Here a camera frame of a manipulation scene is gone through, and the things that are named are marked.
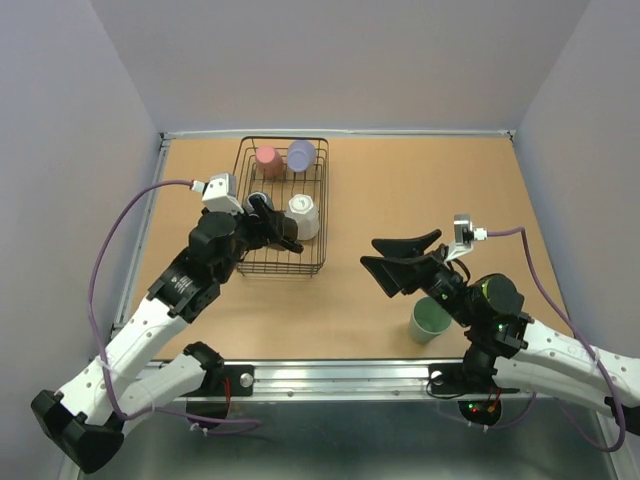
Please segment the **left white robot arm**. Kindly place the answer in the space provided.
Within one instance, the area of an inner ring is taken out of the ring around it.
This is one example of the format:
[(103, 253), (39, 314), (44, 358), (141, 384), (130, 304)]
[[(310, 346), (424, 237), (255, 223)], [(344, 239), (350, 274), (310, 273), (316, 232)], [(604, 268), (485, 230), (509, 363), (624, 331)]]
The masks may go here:
[(113, 459), (127, 433), (177, 397), (215, 392), (224, 361), (202, 342), (188, 345), (166, 367), (138, 374), (155, 354), (214, 302), (236, 265), (252, 250), (277, 245), (300, 253), (295, 221), (274, 210), (261, 194), (249, 210), (203, 210), (187, 246), (149, 288), (138, 308), (99, 354), (57, 390), (31, 402), (45, 435), (82, 472), (94, 473)]

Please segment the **grey ceramic mug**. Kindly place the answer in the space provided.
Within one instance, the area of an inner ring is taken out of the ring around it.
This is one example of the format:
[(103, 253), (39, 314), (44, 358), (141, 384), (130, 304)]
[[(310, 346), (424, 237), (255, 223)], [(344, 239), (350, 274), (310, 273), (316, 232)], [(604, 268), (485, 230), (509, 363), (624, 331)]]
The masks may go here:
[(251, 192), (244, 200), (243, 209), (246, 217), (263, 221), (270, 221), (274, 213), (271, 198), (262, 191)]

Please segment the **white ceramic mug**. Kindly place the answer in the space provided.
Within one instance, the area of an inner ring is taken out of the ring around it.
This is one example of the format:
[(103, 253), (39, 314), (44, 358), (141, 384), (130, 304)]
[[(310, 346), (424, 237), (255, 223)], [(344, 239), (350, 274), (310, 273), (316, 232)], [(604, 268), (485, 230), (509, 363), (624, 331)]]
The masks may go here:
[(285, 215), (296, 222), (297, 239), (308, 241), (319, 232), (319, 210), (313, 199), (306, 194), (296, 194), (288, 202)]

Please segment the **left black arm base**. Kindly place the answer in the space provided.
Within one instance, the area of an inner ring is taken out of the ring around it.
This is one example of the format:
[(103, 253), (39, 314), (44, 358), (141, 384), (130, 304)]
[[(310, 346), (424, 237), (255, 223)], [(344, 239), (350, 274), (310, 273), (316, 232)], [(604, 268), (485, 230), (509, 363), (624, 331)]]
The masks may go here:
[(208, 418), (226, 419), (233, 400), (253, 394), (255, 367), (251, 364), (225, 364), (208, 374), (203, 385), (186, 395), (186, 412)]

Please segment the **green plastic cup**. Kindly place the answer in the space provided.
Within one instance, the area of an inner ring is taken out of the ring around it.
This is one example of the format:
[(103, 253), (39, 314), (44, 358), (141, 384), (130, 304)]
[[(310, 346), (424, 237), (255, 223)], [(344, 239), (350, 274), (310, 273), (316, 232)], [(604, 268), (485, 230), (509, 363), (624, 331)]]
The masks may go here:
[(408, 333), (417, 344), (427, 344), (446, 332), (452, 324), (449, 314), (431, 297), (418, 300), (412, 310)]

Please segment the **purple plastic cup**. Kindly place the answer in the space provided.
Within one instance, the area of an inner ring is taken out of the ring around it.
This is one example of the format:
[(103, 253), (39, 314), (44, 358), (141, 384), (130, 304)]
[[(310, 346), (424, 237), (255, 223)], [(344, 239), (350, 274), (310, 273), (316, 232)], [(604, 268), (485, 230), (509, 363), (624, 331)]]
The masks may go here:
[(309, 140), (298, 139), (289, 145), (286, 164), (291, 171), (305, 172), (314, 164), (315, 160), (316, 148)]

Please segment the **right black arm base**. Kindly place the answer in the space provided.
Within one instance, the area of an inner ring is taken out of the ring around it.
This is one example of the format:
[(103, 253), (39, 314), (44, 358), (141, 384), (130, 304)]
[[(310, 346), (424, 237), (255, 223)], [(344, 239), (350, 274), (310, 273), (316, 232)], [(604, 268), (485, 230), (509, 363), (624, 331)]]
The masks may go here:
[(481, 427), (496, 427), (502, 417), (503, 390), (490, 378), (473, 378), (462, 363), (444, 363), (429, 367), (425, 393), (436, 400), (457, 402), (460, 419)]

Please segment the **pink plastic cup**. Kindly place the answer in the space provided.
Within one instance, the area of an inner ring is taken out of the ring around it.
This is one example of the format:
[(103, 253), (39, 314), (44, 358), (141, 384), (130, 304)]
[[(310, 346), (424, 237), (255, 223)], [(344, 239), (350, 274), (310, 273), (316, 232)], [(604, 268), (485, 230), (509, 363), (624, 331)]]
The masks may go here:
[(255, 162), (264, 178), (275, 178), (284, 170), (284, 161), (280, 152), (270, 145), (261, 145), (257, 148)]

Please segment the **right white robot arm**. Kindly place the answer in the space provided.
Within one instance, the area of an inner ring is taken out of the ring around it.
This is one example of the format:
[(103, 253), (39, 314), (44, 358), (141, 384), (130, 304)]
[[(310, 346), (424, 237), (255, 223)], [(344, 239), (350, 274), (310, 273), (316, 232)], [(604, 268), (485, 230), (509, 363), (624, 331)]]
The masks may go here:
[(564, 335), (524, 310), (524, 297), (505, 275), (467, 278), (462, 256), (482, 229), (464, 229), (448, 245), (435, 230), (411, 239), (375, 239), (376, 255), (360, 262), (385, 294), (423, 291), (470, 343), (454, 383), (478, 392), (491, 386), (532, 390), (613, 417), (628, 431), (639, 420), (639, 361)]

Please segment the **black wire dish rack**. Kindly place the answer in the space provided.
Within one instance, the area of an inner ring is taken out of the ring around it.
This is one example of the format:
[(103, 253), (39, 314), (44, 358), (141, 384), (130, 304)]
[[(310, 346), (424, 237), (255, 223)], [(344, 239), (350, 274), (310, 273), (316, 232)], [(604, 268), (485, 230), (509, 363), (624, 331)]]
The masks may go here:
[[(248, 274), (289, 274), (312, 276), (319, 272), (326, 259), (328, 226), (328, 179), (329, 143), (323, 137), (310, 137), (304, 141), (312, 154), (309, 167), (295, 172), (288, 166), (289, 147), (297, 142), (296, 137), (246, 136), (239, 144), (233, 174), (237, 178), (238, 197), (244, 200), (249, 194), (261, 191), (269, 196), (276, 210), (284, 211), (289, 200), (296, 194), (309, 196), (318, 208), (319, 232), (304, 240), (304, 251), (294, 254), (289, 251), (262, 249), (249, 253), (239, 266), (239, 271)], [(269, 178), (260, 170), (258, 150), (271, 147), (283, 160), (283, 170)]]

